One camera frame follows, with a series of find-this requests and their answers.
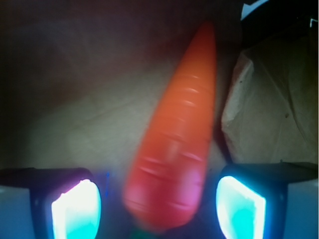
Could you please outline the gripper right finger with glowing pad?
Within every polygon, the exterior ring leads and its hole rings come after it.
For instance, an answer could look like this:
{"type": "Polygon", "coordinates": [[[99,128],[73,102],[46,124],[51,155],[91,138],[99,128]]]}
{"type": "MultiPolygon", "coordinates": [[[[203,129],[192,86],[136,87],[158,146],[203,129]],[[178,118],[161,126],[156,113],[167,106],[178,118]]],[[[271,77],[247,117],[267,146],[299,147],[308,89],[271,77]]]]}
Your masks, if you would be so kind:
{"type": "Polygon", "coordinates": [[[314,163],[227,165],[215,202],[227,239],[319,237],[319,171],[314,163]]]}

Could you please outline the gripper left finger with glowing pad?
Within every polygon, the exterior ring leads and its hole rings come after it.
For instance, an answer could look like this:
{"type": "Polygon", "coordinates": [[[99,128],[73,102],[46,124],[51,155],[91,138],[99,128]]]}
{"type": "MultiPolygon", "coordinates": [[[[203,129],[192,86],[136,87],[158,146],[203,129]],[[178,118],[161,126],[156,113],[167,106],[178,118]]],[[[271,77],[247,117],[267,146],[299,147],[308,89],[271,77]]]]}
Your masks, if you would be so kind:
{"type": "Polygon", "coordinates": [[[94,239],[101,196],[85,168],[0,171],[2,239],[94,239]]]}

